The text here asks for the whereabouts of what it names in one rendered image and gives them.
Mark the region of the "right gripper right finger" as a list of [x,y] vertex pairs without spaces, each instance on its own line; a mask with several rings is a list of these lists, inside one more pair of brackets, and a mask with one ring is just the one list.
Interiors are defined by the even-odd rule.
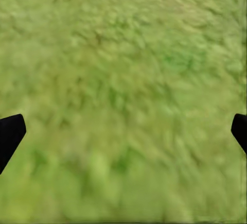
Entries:
[[247,154],[247,115],[235,114],[231,131]]

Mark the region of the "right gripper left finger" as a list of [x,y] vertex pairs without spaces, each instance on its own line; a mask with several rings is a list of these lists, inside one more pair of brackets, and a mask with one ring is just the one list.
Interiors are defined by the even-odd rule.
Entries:
[[0,119],[0,175],[25,134],[22,114]]

